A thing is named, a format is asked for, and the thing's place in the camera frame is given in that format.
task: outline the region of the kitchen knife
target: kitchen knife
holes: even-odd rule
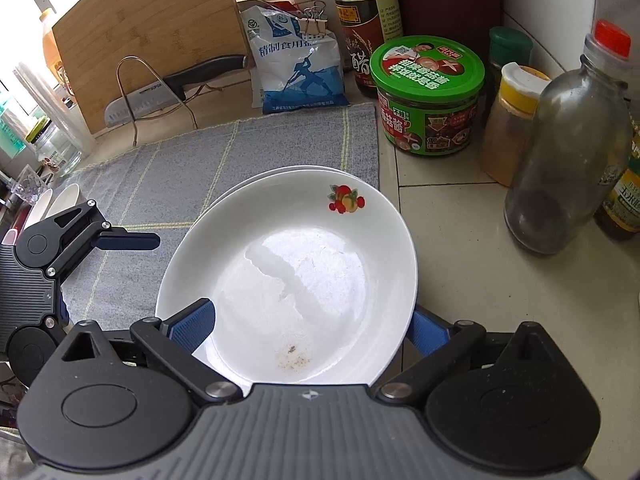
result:
[[[129,105],[134,117],[139,119],[167,106],[177,104],[171,90],[184,101],[186,99],[184,94],[186,85],[206,83],[226,72],[240,70],[246,66],[247,56],[244,54],[231,54],[207,59],[190,68],[163,77],[162,82],[154,81],[128,93]],[[104,109],[104,123],[108,128],[129,122],[131,122],[131,116],[123,97],[112,101]]]

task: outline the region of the red cap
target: red cap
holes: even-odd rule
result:
[[[600,46],[628,59],[631,50],[631,37],[617,25],[607,20],[598,20],[593,29],[593,38]]]

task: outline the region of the tile countertop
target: tile countertop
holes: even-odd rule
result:
[[[352,77],[347,96],[360,95]],[[192,102],[200,127],[260,116],[248,82]],[[139,143],[191,127],[178,110],[140,123]],[[455,321],[473,319],[492,332],[519,322],[542,323],[578,371],[601,411],[600,434],[587,461],[599,479],[626,479],[640,468],[640,239],[609,240],[591,221],[557,256],[540,258],[515,245],[502,218],[506,189],[478,165],[478,137],[465,151],[433,160],[396,151],[380,139],[381,191],[399,209],[414,238],[418,301]],[[99,139],[87,163],[130,149],[132,127]],[[405,345],[388,373],[415,359]]]

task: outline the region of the knife handle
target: knife handle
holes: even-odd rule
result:
[[[184,101],[186,96],[183,87],[190,84],[206,83],[223,73],[231,70],[240,70],[247,65],[247,56],[245,54],[231,54],[229,56],[218,56],[207,59],[195,66],[180,70],[175,74],[162,78],[164,84],[167,85],[174,93]]]

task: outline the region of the wooden cutting board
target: wooden cutting board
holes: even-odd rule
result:
[[[236,0],[80,0],[53,27],[69,84],[92,134],[120,97],[116,67],[145,59],[161,76],[224,54],[247,54]],[[137,61],[120,69],[125,92],[154,80]]]

